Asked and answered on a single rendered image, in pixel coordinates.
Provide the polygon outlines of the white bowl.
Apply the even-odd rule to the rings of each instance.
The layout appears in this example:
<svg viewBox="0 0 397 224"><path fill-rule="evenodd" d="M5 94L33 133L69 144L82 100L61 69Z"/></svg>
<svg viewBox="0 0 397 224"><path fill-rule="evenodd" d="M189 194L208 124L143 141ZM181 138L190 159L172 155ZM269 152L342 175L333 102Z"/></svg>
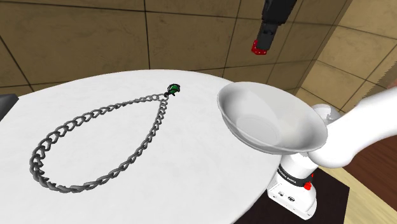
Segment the white bowl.
<svg viewBox="0 0 397 224"><path fill-rule="evenodd" d="M273 155L307 153L322 147L328 131L307 103L270 85L235 82L218 93L225 125L241 142Z"/></svg>

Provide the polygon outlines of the white round table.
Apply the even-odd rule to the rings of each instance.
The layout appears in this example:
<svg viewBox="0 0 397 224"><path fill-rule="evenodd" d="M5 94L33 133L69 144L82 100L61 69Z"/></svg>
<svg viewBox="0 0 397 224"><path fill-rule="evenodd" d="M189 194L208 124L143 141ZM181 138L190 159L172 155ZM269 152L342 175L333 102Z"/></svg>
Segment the white round table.
<svg viewBox="0 0 397 224"><path fill-rule="evenodd" d="M135 152L158 103L137 98L181 90L142 155L93 190L59 193L29 171L38 143L65 122L121 103L61 137L46 153L45 176L64 186L106 175ZM280 156L235 138L217 105L228 81L173 70L103 74L23 95L0 121L0 224L233 224L265 191Z"/></svg>

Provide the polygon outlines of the red dotted cube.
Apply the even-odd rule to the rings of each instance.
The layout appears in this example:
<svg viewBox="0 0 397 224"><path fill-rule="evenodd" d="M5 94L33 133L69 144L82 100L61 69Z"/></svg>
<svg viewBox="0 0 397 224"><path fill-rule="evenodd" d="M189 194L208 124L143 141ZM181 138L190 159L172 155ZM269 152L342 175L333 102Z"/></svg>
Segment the red dotted cube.
<svg viewBox="0 0 397 224"><path fill-rule="evenodd" d="M254 40L253 41L253 45L251 47L251 51L255 54L255 55L266 55L267 54L267 50L263 50L258 48L258 40Z"/></svg>

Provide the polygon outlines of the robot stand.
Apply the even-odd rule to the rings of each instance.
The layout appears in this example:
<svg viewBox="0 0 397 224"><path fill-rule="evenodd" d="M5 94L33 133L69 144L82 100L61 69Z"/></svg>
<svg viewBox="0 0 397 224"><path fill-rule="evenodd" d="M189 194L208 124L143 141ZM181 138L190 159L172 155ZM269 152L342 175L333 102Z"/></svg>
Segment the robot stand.
<svg viewBox="0 0 397 224"><path fill-rule="evenodd" d="M264 192L234 224L344 224L349 187L321 169L314 171L317 208L303 220L274 202Z"/></svg>

